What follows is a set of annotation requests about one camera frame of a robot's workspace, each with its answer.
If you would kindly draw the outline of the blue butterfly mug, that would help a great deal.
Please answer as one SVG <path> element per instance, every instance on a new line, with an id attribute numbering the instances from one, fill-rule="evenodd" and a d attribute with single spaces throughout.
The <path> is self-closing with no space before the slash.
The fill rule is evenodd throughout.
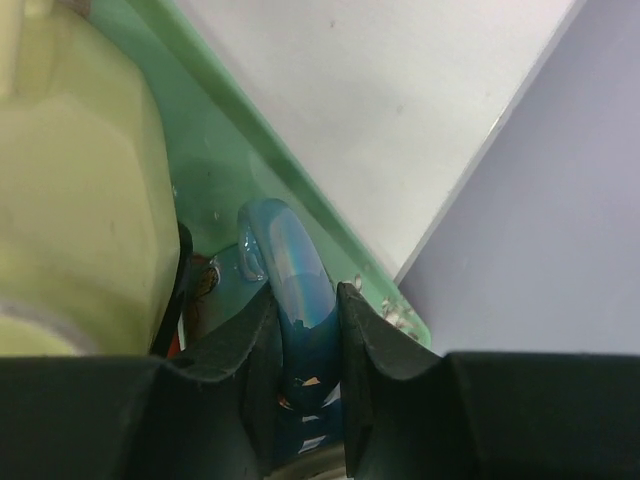
<path id="1" fill-rule="evenodd" d="M 335 288 L 302 222 L 282 200 L 238 213 L 240 268 L 277 304 L 282 373 L 274 457 L 285 462 L 341 439 L 341 328 Z"/>

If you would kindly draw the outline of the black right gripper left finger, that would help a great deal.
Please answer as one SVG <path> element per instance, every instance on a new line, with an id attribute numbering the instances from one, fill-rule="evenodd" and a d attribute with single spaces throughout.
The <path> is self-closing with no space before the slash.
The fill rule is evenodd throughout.
<path id="1" fill-rule="evenodd" d="M 262 479 L 272 469 L 280 349 L 260 292 L 171 360 L 1 362 L 5 479 Z"/>

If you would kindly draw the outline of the lime green faceted mug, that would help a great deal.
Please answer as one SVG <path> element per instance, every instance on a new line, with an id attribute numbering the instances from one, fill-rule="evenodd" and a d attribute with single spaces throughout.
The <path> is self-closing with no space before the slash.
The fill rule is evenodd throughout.
<path id="1" fill-rule="evenodd" d="M 58 1 L 1 5 L 1 352 L 145 354 L 179 233 L 137 65 Z"/>

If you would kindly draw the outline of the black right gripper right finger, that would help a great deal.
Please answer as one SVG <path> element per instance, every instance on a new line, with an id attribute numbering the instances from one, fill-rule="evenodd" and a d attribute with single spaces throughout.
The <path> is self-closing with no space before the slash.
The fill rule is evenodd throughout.
<path id="1" fill-rule="evenodd" d="M 438 356 L 337 290 L 354 479 L 635 479 L 635 356 Z"/>

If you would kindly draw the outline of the orange mug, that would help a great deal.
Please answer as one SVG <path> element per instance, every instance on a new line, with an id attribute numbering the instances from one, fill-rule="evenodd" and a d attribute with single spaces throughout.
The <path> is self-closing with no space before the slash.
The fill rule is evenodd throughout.
<path id="1" fill-rule="evenodd" d="M 150 353 L 171 358 L 183 347 L 180 344 L 179 327 L 187 314 L 187 330 L 194 330 L 199 323 L 199 306 L 219 284 L 220 273 L 210 258 L 194 252 L 189 229 L 178 223 L 180 252 L 175 282 L 160 327 Z"/>

